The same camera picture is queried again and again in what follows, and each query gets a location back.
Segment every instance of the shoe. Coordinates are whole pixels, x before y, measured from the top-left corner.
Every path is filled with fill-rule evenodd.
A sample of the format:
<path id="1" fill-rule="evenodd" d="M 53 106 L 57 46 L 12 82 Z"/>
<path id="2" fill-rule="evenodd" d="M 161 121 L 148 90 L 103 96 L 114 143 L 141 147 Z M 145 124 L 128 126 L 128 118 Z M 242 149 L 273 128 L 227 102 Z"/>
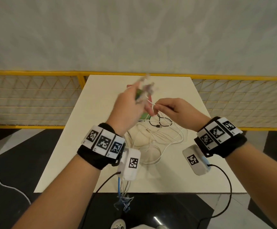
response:
<path id="1" fill-rule="evenodd" d="M 114 223 L 112 223 L 111 229 L 126 229 L 126 223 L 122 219 L 116 219 Z"/>
<path id="2" fill-rule="evenodd" d="M 156 227 L 156 229 L 168 229 L 168 228 L 165 227 L 164 225 L 158 225 L 158 226 Z"/>

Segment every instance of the person's right hand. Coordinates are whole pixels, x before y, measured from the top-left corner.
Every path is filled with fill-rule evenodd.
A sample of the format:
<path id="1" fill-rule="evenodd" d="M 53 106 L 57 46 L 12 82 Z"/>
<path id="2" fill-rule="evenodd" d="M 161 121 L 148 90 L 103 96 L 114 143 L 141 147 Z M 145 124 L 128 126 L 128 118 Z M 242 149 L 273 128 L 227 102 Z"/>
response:
<path id="1" fill-rule="evenodd" d="M 159 99 L 153 107 L 154 113 L 159 111 L 166 114 L 171 120 L 179 126 L 198 132 L 206 125 L 210 118 L 197 109 L 190 103 L 180 98 L 163 98 Z"/>

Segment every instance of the floor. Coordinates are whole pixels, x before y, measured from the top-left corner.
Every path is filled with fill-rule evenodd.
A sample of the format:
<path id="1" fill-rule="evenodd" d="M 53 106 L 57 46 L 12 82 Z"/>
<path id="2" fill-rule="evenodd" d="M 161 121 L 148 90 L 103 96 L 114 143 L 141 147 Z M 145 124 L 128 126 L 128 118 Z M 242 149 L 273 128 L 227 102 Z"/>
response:
<path id="1" fill-rule="evenodd" d="M 58 129 L 0 129 L 0 180 L 26 193 L 31 201 L 39 178 L 62 133 Z M 258 149 L 277 160 L 277 132 L 250 131 L 248 140 Z M 127 228 L 146 224 L 156 227 L 158 221 L 167 227 L 196 228 L 198 220 L 223 210 L 227 194 L 131 194 L 131 210 L 116 210 L 116 194 L 95 196 L 84 228 L 106 229 L 117 218 L 126 221 Z M 0 186 L 0 228 L 11 228 L 28 208 L 27 200 Z M 217 218 L 203 221 L 200 228 L 276 228 L 261 212 L 248 194 L 233 194 L 228 210 Z"/>

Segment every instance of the black cable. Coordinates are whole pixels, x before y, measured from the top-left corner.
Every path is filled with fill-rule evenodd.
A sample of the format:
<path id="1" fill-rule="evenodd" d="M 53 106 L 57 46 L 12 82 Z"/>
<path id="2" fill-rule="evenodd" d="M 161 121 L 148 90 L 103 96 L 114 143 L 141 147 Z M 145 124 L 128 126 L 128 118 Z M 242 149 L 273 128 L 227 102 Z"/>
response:
<path id="1" fill-rule="evenodd" d="M 159 117 L 159 125 L 153 125 L 153 124 L 151 123 L 151 121 L 150 121 L 151 116 L 149 117 L 149 124 L 151 124 L 152 126 L 157 127 L 157 128 L 159 128 L 160 126 L 162 126 L 162 127 L 168 127 L 168 126 L 171 126 L 171 125 L 172 125 L 172 120 L 171 120 L 171 119 L 169 119 L 169 118 L 167 118 L 167 117 L 162 117 L 162 116 L 160 116 L 159 114 L 157 114 L 157 116 Z M 170 124 L 170 125 L 162 125 L 162 124 L 161 124 L 161 118 L 166 119 L 166 120 L 169 120 L 171 124 Z"/>
<path id="2" fill-rule="evenodd" d="M 210 164 L 210 165 L 207 165 L 207 166 L 214 166 L 214 167 L 217 167 L 218 169 L 220 169 L 220 170 L 224 173 L 224 175 L 225 175 L 226 178 L 228 179 L 228 183 L 230 184 L 230 189 L 231 189 L 231 191 L 230 191 L 230 198 L 229 198 L 229 200 L 228 200 L 228 204 L 226 205 L 226 207 L 224 208 L 224 210 L 223 210 L 222 212 L 220 212 L 219 214 L 214 215 L 214 216 L 212 216 L 212 217 L 207 217 L 207 218 L 202 218 L 202 219 L 200 219 L 200 220 L 199 220 L 199 223 L 198 223 L 198 226 L 197 226 L 197 229 L 199 229 L 199 226 L 200 226 L 200 224 L 201 224 L 201 222 L 202 222 L 203 220 L 205 220 L 205 219 L 216 218 L 216 217 L 222 215 L 222 214 L 228 209 L 228 207 L 229 207 L 229 205 L 230 205 L 230 203 L 231 203 L 231 199 L 232 199 L 232 184 L 231 184 L 231 181 L 230 181 L 230 179 L 228 178 L 227 174 L 226 174 L 219 166 L 216 166 L 216 165 L 213 165 L 213 164 Z"/>
<path id="3" fill-rule="evenodd" d="M 121 172 L 116 172 L 116 173 L 112 174 L 112 175 L 111 175 L 111 176 L 110 176 L 110 177 L 98 188 L 98 190 L 96 190 L 96 192 L 93 193 L 93 195 L 91 196 L 91 199 L 90 199 L 90 201 L 89 201 L 89 204 L 87 205 L 87 209 L 85 210 L 85 214 L 84 214 L 84 216 L 83 216 L 83 223 L 82 223 L 81 229 L 82 229 L 83 226 L 84 226 L 85 220 L 86 220 L 86 218 L 87 218 L 87 212 L 89 211 L 91 202 L 92 202 L 93 198 L 95 197 L 96 193 L 98 193 L 98 191 L 104 186 L 104 184 L 106 184 L 107 181 L 109 181 L 113 176 L 115 176 L 116 174 L 120 174 L 120 173 L 121 173 Z"/>

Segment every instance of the hand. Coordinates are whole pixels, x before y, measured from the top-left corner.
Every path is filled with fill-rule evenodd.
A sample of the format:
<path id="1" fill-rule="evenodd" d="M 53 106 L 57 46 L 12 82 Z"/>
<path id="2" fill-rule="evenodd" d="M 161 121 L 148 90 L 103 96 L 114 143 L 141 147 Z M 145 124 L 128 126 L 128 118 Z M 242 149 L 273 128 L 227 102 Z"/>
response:
<path id="1" fill-rule="evenodd" d="M 161 111 L 179 126 L 196 132 L 210 121 L 208 116 L 180 98 L 159 99 L 153 109 L 155 114 Z"/>
<path id="2" fill-rule="evenodd" d="M 146 100 L 138 104 L 135 102 L 138 86 L 139 82 L 118 95 L 113 110 L 106 122 L 120 136 L 123 136 L 138 122 L 144 110 L 149 115 L 154 116 L 154 112 Z"/>

